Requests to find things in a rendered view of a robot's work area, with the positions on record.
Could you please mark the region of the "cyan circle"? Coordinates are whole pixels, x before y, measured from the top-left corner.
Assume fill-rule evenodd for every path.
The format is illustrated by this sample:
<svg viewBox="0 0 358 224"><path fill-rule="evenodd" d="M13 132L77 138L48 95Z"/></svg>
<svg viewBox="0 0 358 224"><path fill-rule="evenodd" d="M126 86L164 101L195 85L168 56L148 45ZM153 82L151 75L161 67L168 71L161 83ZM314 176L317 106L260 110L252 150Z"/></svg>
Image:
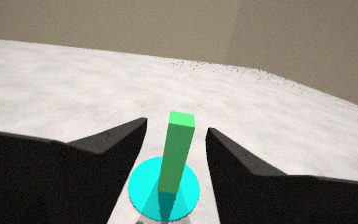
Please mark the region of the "cyan circle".
<svg viewBox="0 0 358 224"><path fill-rule="evenodd" d="M128 193L134 207L147 218L175 221L185 217L197 204L200 187L194 172L185 164L177 193L157 191L163 157L138 165L128 181Z"/></svg>

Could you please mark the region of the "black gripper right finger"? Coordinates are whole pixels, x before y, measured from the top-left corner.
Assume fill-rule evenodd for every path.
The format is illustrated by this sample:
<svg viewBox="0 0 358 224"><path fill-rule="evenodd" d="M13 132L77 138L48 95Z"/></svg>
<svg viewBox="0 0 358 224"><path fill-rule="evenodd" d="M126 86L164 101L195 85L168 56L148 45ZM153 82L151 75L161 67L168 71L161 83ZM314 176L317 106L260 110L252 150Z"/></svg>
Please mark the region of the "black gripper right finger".
<svg viewBox="0 0 358 224"><path fill-rule="evenodd" d="M205 143L220 224L305 224L317 211L358 215L358 180L288 175L212 127Z"/></svg>

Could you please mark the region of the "green rectangular post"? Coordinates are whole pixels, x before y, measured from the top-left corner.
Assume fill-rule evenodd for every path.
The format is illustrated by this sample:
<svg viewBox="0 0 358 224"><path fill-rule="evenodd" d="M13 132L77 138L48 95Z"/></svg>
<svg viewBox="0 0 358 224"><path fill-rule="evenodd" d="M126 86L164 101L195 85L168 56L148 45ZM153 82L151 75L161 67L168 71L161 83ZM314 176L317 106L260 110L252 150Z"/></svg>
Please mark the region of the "green rectangular post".
<svg viewBox="0 0 358 224"><path fill-rule="evenodd" d="M194 131L194 115L170 112L157 191L178 192Z"/></svg>

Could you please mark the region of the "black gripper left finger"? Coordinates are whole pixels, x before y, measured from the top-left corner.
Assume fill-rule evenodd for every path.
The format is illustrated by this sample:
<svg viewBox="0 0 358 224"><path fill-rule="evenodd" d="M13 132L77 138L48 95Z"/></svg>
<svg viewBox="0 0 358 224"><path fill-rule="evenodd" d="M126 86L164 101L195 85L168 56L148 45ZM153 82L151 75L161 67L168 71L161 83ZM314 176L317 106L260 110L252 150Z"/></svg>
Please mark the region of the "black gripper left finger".
<svg viewBox="0 0 358 224"><path fill-rule="evenodd" d="M52 224L107 224L147 121L141 117L68 143L0 131L0 188L44 197Z"/></svg>

